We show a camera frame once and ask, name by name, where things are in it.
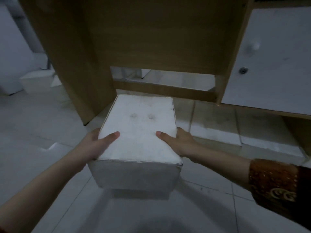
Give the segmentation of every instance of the person's right hand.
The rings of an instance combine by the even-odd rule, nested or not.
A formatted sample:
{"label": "person's right hand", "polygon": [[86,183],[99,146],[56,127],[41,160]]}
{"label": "person's right hand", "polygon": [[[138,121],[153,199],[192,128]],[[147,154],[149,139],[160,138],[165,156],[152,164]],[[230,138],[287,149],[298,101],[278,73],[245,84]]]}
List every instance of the person's right hand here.
{"label": "person's right hand", "polygon": [[181,157],[195,158],[202,145],[193,139],[193,136],[181,127],[177,128],[176,138],[157,131],[156,136],[165,141]]}

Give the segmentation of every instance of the sleeve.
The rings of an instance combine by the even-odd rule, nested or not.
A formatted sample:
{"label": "sleeve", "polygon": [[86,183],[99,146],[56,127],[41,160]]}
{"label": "sleeve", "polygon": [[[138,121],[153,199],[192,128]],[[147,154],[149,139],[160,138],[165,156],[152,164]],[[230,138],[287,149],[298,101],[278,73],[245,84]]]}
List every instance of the sleeve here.
{"label": "sleeve", "polygon": [[255,159],[249,168],[249,184],[256,203],[311,230],[311,169]]}

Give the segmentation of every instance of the metal keyhole lock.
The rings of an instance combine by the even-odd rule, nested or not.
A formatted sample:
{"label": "metal keyhole lock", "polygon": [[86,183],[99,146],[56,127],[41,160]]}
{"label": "metal keyhole lock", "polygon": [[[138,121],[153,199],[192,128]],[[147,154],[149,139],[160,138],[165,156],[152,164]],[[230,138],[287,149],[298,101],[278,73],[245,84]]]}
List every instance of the metal keyhole lock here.
{"label": "metal keyhole lock", "polygon": [[239,69],[239,73],[240,74],[246,74],[247,71],[248,71],[248,68],[246,68],[246,67],[242,67],[242,68]]}

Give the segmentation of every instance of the box front side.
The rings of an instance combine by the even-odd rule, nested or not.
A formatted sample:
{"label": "box front side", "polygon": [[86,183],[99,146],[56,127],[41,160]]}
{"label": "box front side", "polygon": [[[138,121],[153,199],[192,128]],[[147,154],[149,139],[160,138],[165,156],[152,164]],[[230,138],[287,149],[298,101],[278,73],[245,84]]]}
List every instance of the box front side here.
{"label": "box front side", "polygon": [[181,171],[181,165],[156,162],[96,160],[88,166],[99,187],[157,192],[172,191]]}

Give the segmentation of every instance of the white cabinet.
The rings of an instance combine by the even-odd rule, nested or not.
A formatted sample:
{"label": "white cabinet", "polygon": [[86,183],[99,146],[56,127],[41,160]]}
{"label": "white cabinet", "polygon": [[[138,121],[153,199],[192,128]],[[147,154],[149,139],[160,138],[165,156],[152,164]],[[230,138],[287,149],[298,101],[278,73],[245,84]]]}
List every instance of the white cabinet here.
{"label": "white cabinet", "polygon": [[311,7],[252,11],[221,102],[311,115]]}

